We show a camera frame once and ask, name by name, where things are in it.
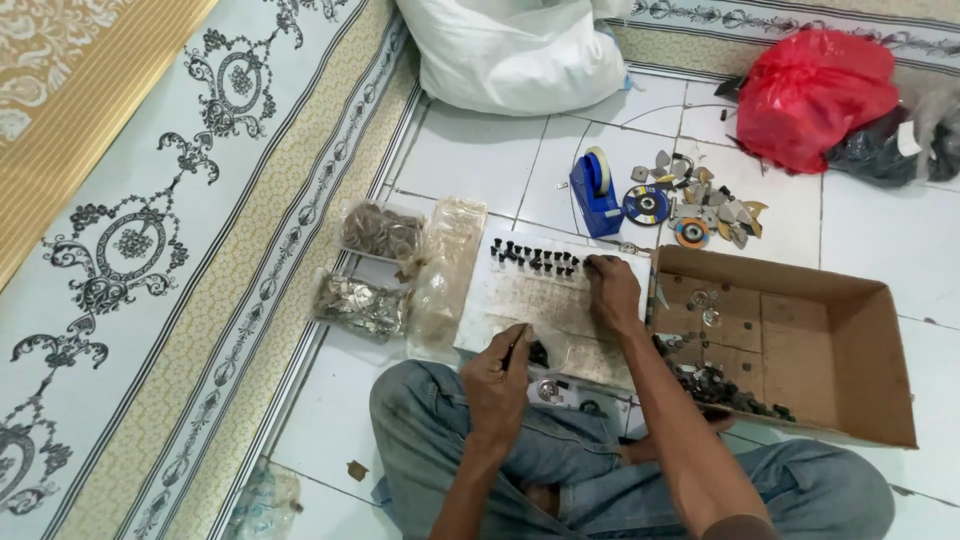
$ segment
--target grinding disc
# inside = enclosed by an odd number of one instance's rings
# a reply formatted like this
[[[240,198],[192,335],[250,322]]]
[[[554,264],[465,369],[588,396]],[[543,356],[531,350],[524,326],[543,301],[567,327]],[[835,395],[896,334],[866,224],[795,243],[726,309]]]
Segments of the grinding disc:
[[[603,149],[599,146],[587,148],[587,154],[593,154],[597,158],[597,162],[600,163],[600,185],[595,189],[595,192],[606,195],[610,191],[610,166],[607,164],[607,155],[603,153]]]
[[[677,225],[677,242],[682,246],[700,249],[709,238],[707,224],[695,217],[684,218]]]
[[[638,185],[623,197],[623,210],[638,225],[658,225],[670,215],[670,200],[655,187]]]

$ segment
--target white board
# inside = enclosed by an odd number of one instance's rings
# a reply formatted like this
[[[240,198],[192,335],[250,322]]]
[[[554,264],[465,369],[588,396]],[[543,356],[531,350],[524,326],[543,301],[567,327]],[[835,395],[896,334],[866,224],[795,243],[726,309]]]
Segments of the white board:
[[[544,269],[534,270],[527,263],[520,267],[507,259],[499,262],[491,256],[493,240],[504,244],[540,248],[551,252],[568,252],[581,262],[571,276],[558,276]],[[563,331],[571,341],[566,366],[559,373],[594,384],[634,391],[630,371],[620,349],[603,328],[598,328],[589,314],[590,284],[583,268],[589,255],[616,254],[630,263],[644,291],[640,295],[637,314],[643,319],[647,308],[646,285],[650,277],[650,258],[646,254],[627,255],[616,250],[603,250],[562,242],[551,238],[487,228],[480,242],[467,303],[460,320],[454,347],[478,353],[491,339],[507,327],[521,322],[542,322]],[[563,267],[569,261],[560,261]]]

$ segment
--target paper label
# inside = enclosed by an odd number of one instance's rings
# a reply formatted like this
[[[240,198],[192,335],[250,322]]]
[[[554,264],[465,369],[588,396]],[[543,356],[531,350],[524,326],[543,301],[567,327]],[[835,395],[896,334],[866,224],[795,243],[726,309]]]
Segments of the paper label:
[[[913,137],[913,120],[903,122],[897,129],[897,149],[903,156],[913,156],[920,154],[923,148],[917,144],[917,139]]]

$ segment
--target denim pants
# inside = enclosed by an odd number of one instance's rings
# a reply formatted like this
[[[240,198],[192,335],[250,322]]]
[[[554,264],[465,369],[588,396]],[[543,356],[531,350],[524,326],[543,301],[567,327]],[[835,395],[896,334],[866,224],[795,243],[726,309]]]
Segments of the denim pants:
[[[404,538],[426,538],[470,431],[460,376],[442,364],[405,361],[377,380],[370,401],[397,524]],[[659,465],[623,467],[617,447],[598,416],[528,407],[488,497],[480,538],[686,538]],[[883,476],[850,451],[794,440],[736,458],[784,540],[879,540],[893,521]],[[516,488],[523,482],[559,485],[559,515],[530,503]]]

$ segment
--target white plastic sheet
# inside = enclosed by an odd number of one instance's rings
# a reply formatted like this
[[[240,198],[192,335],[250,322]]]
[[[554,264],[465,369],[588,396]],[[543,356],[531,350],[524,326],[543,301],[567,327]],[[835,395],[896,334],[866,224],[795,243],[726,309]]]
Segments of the white plastic sheet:
[[[455,107],[549,114],[593,105],[624,86],[623,57],[594,21],[626,16],[630,0],[397,4],[420,49],[420,84]]]

